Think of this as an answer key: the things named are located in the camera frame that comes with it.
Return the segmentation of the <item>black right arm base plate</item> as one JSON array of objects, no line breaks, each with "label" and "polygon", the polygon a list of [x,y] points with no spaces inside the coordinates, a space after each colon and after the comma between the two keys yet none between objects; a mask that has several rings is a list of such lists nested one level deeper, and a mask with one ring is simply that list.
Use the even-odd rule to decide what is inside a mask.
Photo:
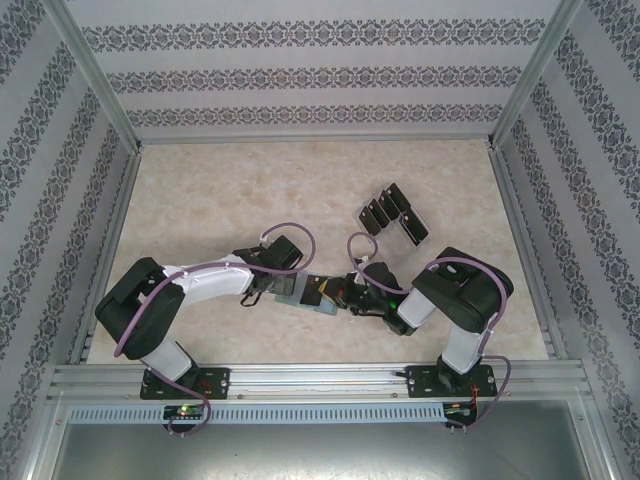
[{"label": "black right arm base plate", "polygon": [[492,398],[498,391],[489,365],[478,364],[465,374],[446,365],[410,365],[405,376],[410,398]]}]

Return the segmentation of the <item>aluminium side rail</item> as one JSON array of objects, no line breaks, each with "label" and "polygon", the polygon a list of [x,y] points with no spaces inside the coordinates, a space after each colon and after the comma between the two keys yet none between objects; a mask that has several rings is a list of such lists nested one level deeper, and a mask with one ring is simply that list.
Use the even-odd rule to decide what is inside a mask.
[{"label": "aluminium side rail", "polygon": [[66,364],[76,365],[82,362],[86,339],[95,327],[94,309],[107,288],[142,154],[143,147],[139,147],[135,153],[131,154],[126,168],[122,172],[117,195],[109,211],[107,228],[104,232],[97,258],[98,263],[91,277],[90,289],[80,311],[79,323],[75,329],[68,357],[65,360]]},{"label": "aluminium side rail", "polygon": [[547,355],[553,360],[568,360],[570,355],[565,348],[555,316],[555,310],[538,267],[533,244],[529,238],[525,218],[522,214],[506,163],[501,152],[491,146],[488,147],[488,156],[514,238],[516,251],[523,269],[532,305],[547,349]]}]

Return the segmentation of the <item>circuit board with green light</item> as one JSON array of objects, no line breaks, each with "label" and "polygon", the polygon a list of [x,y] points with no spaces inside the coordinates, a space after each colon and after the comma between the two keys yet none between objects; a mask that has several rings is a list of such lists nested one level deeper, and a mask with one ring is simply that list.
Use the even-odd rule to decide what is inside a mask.
[{"label": "circuit board with green light", "polygon": [[168,421],[201,421],[206,413],[202,405],[174,405],[165,406],[163,410],[163,420]]}]

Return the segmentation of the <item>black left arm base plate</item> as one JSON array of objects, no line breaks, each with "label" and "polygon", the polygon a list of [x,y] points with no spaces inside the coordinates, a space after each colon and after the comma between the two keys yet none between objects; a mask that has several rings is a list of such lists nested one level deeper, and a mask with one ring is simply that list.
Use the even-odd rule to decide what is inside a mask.
[{"label": "black left arm base plate", "polygon": [[[192,367],[175,383],[206,397],[209,400],[225,400],[230,384],[228,368]],[[184,392],[155,374],[146,371],[142,377],[140,398],[143,400],[183,400],[195,399],[193,394]]]}]

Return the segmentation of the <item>aluminium frame post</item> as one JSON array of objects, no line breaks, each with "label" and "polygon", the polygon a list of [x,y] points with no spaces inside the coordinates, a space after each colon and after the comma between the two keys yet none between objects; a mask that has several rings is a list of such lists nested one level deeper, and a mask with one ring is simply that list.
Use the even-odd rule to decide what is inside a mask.
[{"label": "aluminium frame post", "polygon": [[584,0],[559,1],[540,37],[540,41],[507,100],[495,128],[488,136],[487,146],[490,149],[495,150],[505,141],[506,136],[524,108],[529,95],[538,83],[555,49],[583,3]]},{"label": "aluminium frame post", "polygon": [[77,66],[94,91],[120,139],[130,151],[138,152],[141,140],[112,88],[106,73],[74,19],[66,0],[41,0],[43,7],[61,35]]}]

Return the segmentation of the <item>aluminium mounting rail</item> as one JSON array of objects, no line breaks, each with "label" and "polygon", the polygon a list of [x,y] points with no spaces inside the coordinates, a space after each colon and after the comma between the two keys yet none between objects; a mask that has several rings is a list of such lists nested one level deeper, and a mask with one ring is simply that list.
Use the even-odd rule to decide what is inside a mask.
[{"label": "aluminium mounting rail", "polygon": [[[591,398],[593,389],[578,360],[500,360],[490,383],[506,384],[502,399],[572,400]],[[235,364],[227,367],[227,401],[257,403],[336,403],[405,400],[419,380],[403,363]],[[82,364],[57,366],[46,390],[48,401],[68,403],[137,402],[144,368],[140,365]]]}]

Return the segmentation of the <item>aluminium back rail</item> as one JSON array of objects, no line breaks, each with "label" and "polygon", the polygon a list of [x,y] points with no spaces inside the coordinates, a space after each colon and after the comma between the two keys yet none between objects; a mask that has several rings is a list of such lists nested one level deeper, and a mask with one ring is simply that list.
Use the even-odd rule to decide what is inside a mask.
[{"label": "aluminium back rail", "polygon": [[205,144],[253,144],[253,143],[309,143],[309,142],[383,142],[383,141],[467,141],[490,142],[490,135],[453,133],[404,133],[404,134],[314,134],[314,135],[235,135],[209,137],[148,138],[141,146],[205,145]]}]

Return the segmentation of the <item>dark credit card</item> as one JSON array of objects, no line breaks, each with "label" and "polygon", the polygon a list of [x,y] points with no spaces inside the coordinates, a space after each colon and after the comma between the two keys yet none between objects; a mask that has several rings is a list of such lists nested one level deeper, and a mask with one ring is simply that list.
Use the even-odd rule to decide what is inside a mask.
[{"label": "dark credit card", "polygon": [[376,237],[382,230],[368,206],[365,206],[358,214],[358,220],[364,231],[372,237]]},{"label": "dark credit card", "polygon": [[401,213],[400,223],[415,246],[420,246],[428,239],[428,227],[412,209]]},{"label": "dark credit card", "polygon": [[381,229],[388,226],[390,219],[376,199],[372,199],[368,204],[369,211]]},{"label": "dark credit card", "polygon": [[388,196],[401,212],[405,212],[411,209],[411,202],[406,198],[406,196],[396,183],[392,183],[386,189],[386,191]]},{"label": "dark credit card", "polygon": [[400,215],[400,211],[386,190],[382,191],[378,203],[385,215],[391,220],[396,220]]},{"label": "dark credit card", "polygon": [[304,283],[300,303],[311,307],[319,306],[323,299],[320,287],[326,280],[327,278],[323,276],[308,275]]}]

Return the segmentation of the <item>grey metal shelf panel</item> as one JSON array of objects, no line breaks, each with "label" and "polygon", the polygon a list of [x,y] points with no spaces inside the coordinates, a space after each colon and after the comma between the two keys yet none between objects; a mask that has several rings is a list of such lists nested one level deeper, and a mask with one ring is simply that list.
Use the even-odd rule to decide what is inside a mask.
[{"label": "grey metal shelf panel", "polygon": [[430,424],[68,425],[33,480],[617,480],[572,426],[503,421],[463,434]]}]

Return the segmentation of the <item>clear acrylic card stand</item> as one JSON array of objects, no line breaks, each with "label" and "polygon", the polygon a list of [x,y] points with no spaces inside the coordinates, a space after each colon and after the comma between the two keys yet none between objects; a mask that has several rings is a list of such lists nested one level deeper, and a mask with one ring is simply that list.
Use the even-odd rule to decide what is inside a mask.
[{"label": "clear acrylic card stand", "polygon": [[[381,192],[386,190],[391,184],[392,183],[388,183],[388,184],[384,185],[383,188],[379,192],[377,192],[375,195],[372,195],[369,198],[367,198],[354,211],[355,222],[356,222],[356,224],[358,225],[358,227],[360,228],[361,231],[365,232],[364,228],[361,226],[361,224],[360,224],[360,222],[358,220],[358,214],[361,212],[361,210],[365,206],[368,206],[368,204],[370,203],[370,201],[372,199],[376,199],[378,201],[378,198],[379,198]],[[388,226],[386,228],[382,229],[381,232],[376,237],[373,237],[373,239],[376,241],[375,250],[377,251],[377,257],[379,258],[380,261],[386,261],[387,263],[394,264],[394,265],[401,265],[401,264],[405,263],[406,261],[408,261],[411,256],[414,256],[415,254],[420,252],[423,249],[423,247],[429,243],[431,231],[430,231],[430,228],[429,228],[428,224],[425,222],[425,220],[419,214],[418,210],[416,209],[416,207],[414,206],[414,204],[412,202],[411,202],[411,209],[422,219],[422,221],[428,227],[428,229],[429,229],[429,237],[428,237],[428,239],[423,244],[421,244],[420,246],[415,246],[412,243],[412,241],[409,239],[409,236],[405,233],[404,229],[402,228],[402,225],[400,223],[400,215],[401,215],[402,212],[399,210],[400,211],[400,215],[398,216],[398,218],[396,220],[393,220],[393,221],[390,220]]]}]

